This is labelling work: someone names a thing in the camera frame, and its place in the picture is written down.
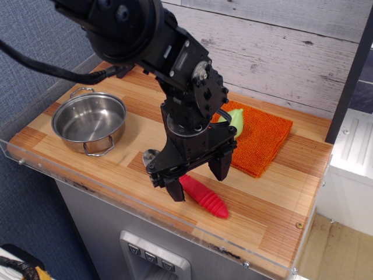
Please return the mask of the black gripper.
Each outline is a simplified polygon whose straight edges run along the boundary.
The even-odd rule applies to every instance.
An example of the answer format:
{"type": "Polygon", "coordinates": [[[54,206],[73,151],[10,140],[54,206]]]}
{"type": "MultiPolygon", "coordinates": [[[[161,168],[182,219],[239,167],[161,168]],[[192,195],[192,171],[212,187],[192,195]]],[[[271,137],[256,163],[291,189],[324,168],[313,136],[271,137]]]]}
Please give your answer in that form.
{"type": "Polygon", "coordinates": [[[166,187],[175,202],[184,202],[185,194],[179,178],[207,163],[218,181],[223,181],[231,166],[237,129],[228,124],[214,124],[200,133],[185,137],[167,132],[162,151],[145,151],[146,172],[154,187],[166,187]]]}

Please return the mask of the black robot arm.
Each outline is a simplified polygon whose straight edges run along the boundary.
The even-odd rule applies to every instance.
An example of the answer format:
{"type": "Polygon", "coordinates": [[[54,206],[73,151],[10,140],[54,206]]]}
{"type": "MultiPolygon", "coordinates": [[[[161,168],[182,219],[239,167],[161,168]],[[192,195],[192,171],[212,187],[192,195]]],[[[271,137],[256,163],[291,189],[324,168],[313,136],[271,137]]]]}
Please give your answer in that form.
{"type": "Polygon", "coordinates": [[[228,89],[208,51],[160,1],[56,1],[56,10],[81,25],[92,49],[116,67],[138,65],[165,93],[160,106],[167,142],[146,170],[156,187],[183,201],[181,176],[207,163],[218,180],[236,148],[231,118],[212,124],[228,103],[228,89]]]}

